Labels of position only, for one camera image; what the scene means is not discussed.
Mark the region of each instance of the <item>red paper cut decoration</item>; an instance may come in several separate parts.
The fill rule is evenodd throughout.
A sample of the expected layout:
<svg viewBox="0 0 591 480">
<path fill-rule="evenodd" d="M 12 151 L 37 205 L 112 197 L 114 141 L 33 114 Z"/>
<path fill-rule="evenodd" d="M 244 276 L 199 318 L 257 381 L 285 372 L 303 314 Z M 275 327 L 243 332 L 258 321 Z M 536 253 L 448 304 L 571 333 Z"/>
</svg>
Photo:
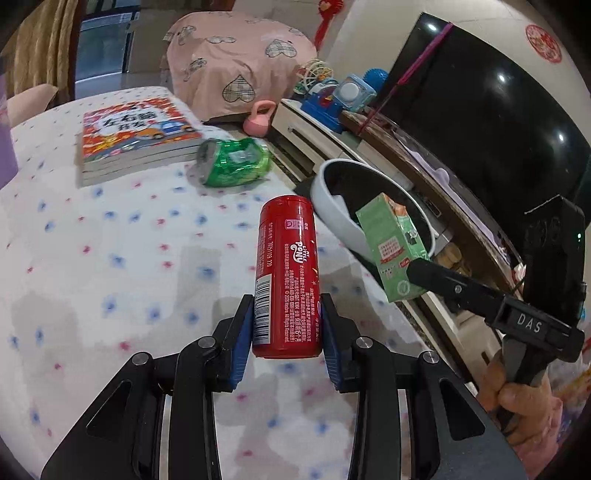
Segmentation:
<svg viewBox="0 0 591 480">
<path fill-rule="evenodd" d="M 560 45 L 558 45 L 558 42 L 554 37 L 542 27 L 528 25 L 525 28 L 525 35 L 540 57 L 551 63 L 560 63 L 562 61 Z"/>
</svg>

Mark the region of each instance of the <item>red can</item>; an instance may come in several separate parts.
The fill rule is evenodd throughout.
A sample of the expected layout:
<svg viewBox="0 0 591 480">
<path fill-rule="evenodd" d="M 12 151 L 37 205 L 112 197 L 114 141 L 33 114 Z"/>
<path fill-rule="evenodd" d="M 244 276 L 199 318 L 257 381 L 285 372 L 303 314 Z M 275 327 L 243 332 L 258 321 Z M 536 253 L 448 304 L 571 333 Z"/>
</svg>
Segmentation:
<svg viewBox="0 0 591 480">
<path fill-rule="evenodd" d="M 264 358 L 318 356 L 320 289 L 314 210 L 285 195 L 261 211 L 252 351 Z"/>
</svg>

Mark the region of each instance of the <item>red chinese knot ornament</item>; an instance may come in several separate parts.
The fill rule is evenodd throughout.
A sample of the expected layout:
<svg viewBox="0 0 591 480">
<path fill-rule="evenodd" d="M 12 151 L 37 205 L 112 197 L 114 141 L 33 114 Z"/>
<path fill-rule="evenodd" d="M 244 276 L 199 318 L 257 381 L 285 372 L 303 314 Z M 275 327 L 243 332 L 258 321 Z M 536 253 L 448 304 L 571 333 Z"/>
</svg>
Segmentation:
<svg viewBox="0 0 591 480">
<path fill-rule="evenodd" d="M 318 27 L 316 36 L 314 37 L 314 46 L 317 51 L 320 51 L 324 36 L 329 29 L 330 21 L 343 9 L 344 6 L 345 4 L 343 3 L 343 0 L 320 0 L 320 3 L 318 4 L 318 13 L 322 17 L 322 23 Z"/>
</svg>

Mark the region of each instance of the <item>pink string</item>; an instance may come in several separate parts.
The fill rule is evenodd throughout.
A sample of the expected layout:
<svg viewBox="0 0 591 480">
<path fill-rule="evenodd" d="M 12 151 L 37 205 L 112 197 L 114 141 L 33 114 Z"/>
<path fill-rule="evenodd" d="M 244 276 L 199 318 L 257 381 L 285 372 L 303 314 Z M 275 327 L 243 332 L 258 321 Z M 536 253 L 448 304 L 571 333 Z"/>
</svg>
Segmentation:
<svg viewBox="0 0 591 480">
<path fill-rule="evenodd" d="M 370 124 L 371 120 L 373 120 L 374 117 L 378 113 L 380 113 L 380 111 L 382 110 L 384 105 L 386 105 L 386 103 L 388 103 L 390 101 L 390 99 L 392 98 L 394 93 L 396 93 L 396 90 L 398 90 L 398 87 L 400 85 L 404 85 L 405 83 L 407 83 L 410 80 L 410 77 L 413 76 L 413 73 L 417 70 L 417 68 L 419 68 L 423 64 L 423 62 L 427 59 L 427 57 L 431 54 L 431 52 L 433 52 L 433 50 L 435 50 L 437 48 L 437 46 L 443 41 L 443 39 L 445 38 L 447 33 L 452 29 L 452 27 L 453 27 L 453 24 L 448 23 L 445 27 L 443 27 L 443 30 L 441 30 L 441 32 L 439 32 L 437 37 L 435 37 L 434 39 L 431 40 L 431 43 L 429 45 L 427 45 L 425 50 L 423 50 L 423 52 L 416 58 L 416 60 L 407 69 L 407 71 L 404 72 L 404 75 L 402 75 L 398 79 L 398 81 L 394 84 L 392 89 L 386 95 L 386 98 L 382 101 L 382 103 L 380 103 L 379 107 L 374 109 L 374 111 L 369 114 L 369 116 L 367 117 L 365 122 L 363 122 L 363 124 L 359 128 L 359 131 L 357 132 L 358 135 L 361 135 L 361 133 L 363 133 L 363 130 L 365 130 L 365 128 Z"/>
</svg>

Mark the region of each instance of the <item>hand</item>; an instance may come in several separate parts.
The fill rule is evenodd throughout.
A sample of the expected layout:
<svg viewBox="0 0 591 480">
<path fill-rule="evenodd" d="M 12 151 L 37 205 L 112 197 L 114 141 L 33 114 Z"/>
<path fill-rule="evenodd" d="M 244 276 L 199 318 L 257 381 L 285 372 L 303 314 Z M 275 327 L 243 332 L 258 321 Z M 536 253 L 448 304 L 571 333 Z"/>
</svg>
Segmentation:
<svg viewBox="0 0 591 480">
<path fill-rule="evenodd" d="M 544 374 L 539 387 L 507 383 L 500 357 L 500 353 L 495 355 L 486 368 L 476 398 L 497 426 L 499 423 L 495 412 L 499 406 L 520 415 L 511 420 L 508 426 L 510 434 L 507 441 L 510 445 L 518 446 L 530 439 L 540 443 L 550 430 L 558 400 L 552 396 L 548 375 Z"/>
</svg>

